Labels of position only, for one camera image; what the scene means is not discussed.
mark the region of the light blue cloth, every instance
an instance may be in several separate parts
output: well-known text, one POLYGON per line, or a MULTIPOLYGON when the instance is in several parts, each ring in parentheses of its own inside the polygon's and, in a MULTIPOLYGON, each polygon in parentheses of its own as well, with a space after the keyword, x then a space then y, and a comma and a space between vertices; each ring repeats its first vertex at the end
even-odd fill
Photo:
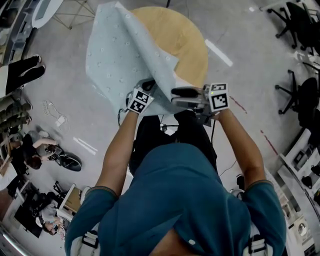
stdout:
POLYGON ((178 59, 161 50, 145 26, 119 2, 97 8, 86 56, 86 73, 111 102, 116 114, 126 109, 126 97, 143 79, 159 86, 143 116, 177 113, 171 104, 176 87, 174 68, 178 59))

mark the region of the concrete floor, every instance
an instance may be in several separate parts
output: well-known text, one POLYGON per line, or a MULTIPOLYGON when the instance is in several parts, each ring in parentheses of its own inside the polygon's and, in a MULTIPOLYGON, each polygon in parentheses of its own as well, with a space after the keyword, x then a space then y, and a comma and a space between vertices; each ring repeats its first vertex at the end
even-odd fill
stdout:
MULTIPOLYGON (((94 10, 104 2, 107 1, 90 0, 94 10)), ((164 6, 167 1, 120 2, 131 10, 164 6)), ((301 129, 295 112, 289 110, 285 115, 278 115, 278 109, 285 106, 288 97, 276 91, 274 85, 290 88, 288 69, 294 70, 298 82, 302 83, 309 74, 297 56, 307 56, 291 49, 289 35, 275 38, 283 24, 273 14, 259 11, 257 0, 172 0, 170 8, 189 16, 203 37, 232 60, 233 66, 229 67, 209 50, 206 82, 228 82, 232 111, 260 148, 265 166, 274 173, 279 166, 277 153, 283 153, 301 129)), ((66 188, 72 183, 79 188, 93 186, 99 177, 105 151, 118 130, 110 103, 98 94, 85 74, 92 24, 88 22, 68 30, 50 20, 37 31, 28 54, 43 57, 46 73, 23 90, 33 104, 30 111, 33 122, 26 129, 40 126, 83 162, 80 173, 60 168, 54 162, 32 170, 32 180, 44 190, 52 189, 55 180, 66 188), (67 117, 68 123, 61 130, 55 126, 56 119, 44 113, 45 100, 67 117), (96 155, 79 146, 74 137, 96 148, 96 155)), ((174 123, 172 116, 165 116, 163 120, 167 124, 174 123)), ((215 128, 213 146, 218 155, 218 171, 222 173, 235 162, 235 156, 219 124, 215 128)), ((235 164, 230 173, 237 172, 239 167, 235 164)))

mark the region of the black chair base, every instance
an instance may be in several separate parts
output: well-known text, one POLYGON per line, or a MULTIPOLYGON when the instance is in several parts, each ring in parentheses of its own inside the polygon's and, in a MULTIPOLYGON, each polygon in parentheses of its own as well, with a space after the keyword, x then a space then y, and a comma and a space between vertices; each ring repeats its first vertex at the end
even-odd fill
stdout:
POLYGON ((284 115, 289 109, 292 109, 295 112, 298 112, 298 90, 297 90, 297 82, 295 73, 292 70, 288 70, 288 73, 292 75, 292 91, 289 91, 279 85, 275 85, 274 88, 276 90, 281 90, 289 95, 291 95, 291 99, 289 103, 286 105, 284 110, 279 110, 279 115, 284 115))
POLYGON ((292 24, 292 21, 286 11, 286 9, 284 7, 280 8, 281 12, 284 12, 285 17, 283 17, 280 13, 278 13, 277 11, 275 11, 274 9, 268 9, 267 12, 269 14, 274 13, 275 15, 277 15, 284 23, 285 23, 285 28, 278 34, 275 35, 276 38, 280 38, 282 37, 285 33, 287 33, 288 31, 290 31, 291 35, 292 35, 292 39, 293 39, 293 45, 291 46, 292 49, 297 48, 297 37, 296 37, 296 33, 294 31, 294 25, 292 24))

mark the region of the cable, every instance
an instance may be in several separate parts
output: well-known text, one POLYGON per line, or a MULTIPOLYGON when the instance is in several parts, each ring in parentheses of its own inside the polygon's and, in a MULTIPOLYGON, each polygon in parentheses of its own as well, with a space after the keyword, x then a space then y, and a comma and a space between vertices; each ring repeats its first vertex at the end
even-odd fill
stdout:
POLYGON ((233 165, 231 165, 230 168, 228 169, 225 169, 220 175, 219 175, 219 178, 222 176, 222 174, 224 174, 226 171, 230 170, 232 167, 234 167, 234 165, 236 164, 237 160, 234 161, 233 165))
POLYGON ((188 11, 188 19, 190 20, 190 13, 189 13, 189 6, 188 6, 188 0, 185 0, 186 9, 188 11))
POLYGON ((59 118, 61 118, 61 117, 63 117, 63 118, 65 119, 65 122, 63 122, 63 123, 61 123, 61 125, 57 126, 58 129, 59 129, 59 131, 60 131, 60 132, 63 132, 63 131, 60 129, 60 126, 66 125, 66 124, 68 123, 68 118, 67 118, 64 114, 60 113, 60 112, 56 109, 55 105, 54 105, 51 101, 44 100, 44 101, 42 102, 42 106, 43 106, 43 112, 44 112, 46 115, 50 115, 50 116, 54 117, 54 118, 56 119, 56 121, 55 121, 56 123, 57 123, 57 122, 59 123, 58 120, 59 120, 59 118), (52 114, 52 113, 50 112, 49 106, 52 106, 53 110, 57 113, 57 116, 55 116, 54 114, 52 114))
POLYGON ((119 109, 119 112, 118 112, 118 125, 119 125, 119 127, 121 126, 121 124, 120 124, 120 113, 127 113, 128 112, 128 110, 129 110, 129 108, 127 108, 126 110, 124 110, 123 108, 120 108, 119 109))
POLYGON ((215 126, 216 126, 216 120, 213 120, 213 127, 212 127, 212 133, 211 133, 211 145, 214 139, 215 126))

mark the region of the seated person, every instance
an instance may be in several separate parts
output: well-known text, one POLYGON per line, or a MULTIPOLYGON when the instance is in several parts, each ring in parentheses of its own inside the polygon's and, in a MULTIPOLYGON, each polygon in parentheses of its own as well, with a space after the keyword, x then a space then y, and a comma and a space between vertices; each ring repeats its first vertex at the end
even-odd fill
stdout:
POLYGON ((47 155, 39 155, 37 148, 41 145, 57 145, 58 143, 49 138, 41 138, 33 143, 31 135, 28 133, 24 136, 22 141, 10 142, 8 147, 8 154, 11 156, 15 163, 13 165, 20 165, 21 162, 25 163, 32 169, 38 170, 42 165, 42 161, 47 161, 48 157, 52 156, 54 152, 47 155))
POLYGON ((64 230, 64 221, 56 216, 58 203, 52 200, 41 212, 40 216, 44 221, 42 228, 45 232, 54 236, 61 230, 64 230))

